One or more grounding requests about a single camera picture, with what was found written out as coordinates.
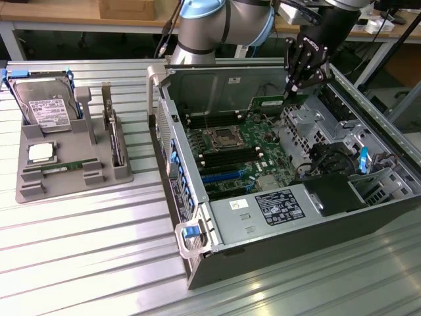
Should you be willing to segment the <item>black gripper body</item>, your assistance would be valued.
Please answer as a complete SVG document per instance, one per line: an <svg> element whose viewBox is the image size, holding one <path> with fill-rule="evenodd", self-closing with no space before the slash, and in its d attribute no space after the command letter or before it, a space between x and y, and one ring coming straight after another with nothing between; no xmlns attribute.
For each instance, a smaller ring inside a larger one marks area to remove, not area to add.
<svg viewBox="0 0 421 316"><path fill-rule="evenodd" d="M339 7L320 7L319 24L300 27L297 45L308 49L322 60L327 60L345 41L356 21L360 11L348 11Z"/></svg>

